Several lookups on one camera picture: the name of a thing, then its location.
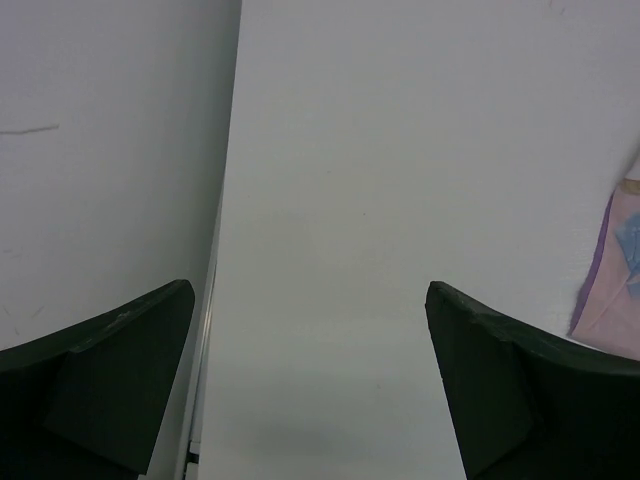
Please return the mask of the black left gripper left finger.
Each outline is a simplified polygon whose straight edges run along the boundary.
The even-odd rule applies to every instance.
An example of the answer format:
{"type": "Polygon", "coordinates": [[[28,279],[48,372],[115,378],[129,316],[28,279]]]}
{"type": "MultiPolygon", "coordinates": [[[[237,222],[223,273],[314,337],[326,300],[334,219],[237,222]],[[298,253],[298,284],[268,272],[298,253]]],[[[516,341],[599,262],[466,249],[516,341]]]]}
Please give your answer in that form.
{"type": "Polygon", "coordinates": [[[147,473],[190,329],[195,293],[174,280],[1,353],[4,479],[147,473]]]}

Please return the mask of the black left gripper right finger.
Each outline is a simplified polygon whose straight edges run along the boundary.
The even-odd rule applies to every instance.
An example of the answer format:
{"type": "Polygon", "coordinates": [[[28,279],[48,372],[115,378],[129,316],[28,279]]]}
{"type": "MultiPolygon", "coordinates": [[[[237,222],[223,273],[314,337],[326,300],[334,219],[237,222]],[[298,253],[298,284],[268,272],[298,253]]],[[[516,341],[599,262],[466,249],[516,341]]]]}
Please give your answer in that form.
{"type": "Polygon", "coordinates": [[[636,479],[639,364],[434,281],[428,328],[469,479],[636,479]]]}

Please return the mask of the pink printed pillowcase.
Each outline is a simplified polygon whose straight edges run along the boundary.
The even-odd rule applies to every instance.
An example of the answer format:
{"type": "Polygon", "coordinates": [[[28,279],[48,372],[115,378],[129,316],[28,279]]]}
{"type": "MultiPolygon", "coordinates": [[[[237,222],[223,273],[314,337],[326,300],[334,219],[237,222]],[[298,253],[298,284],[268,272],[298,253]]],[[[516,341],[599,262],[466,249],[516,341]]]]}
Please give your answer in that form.
{"type": "Polygon", "coordinates": [[[622,179],[609,198],[568,335],[639,358],[639,181],[622,179]]]}

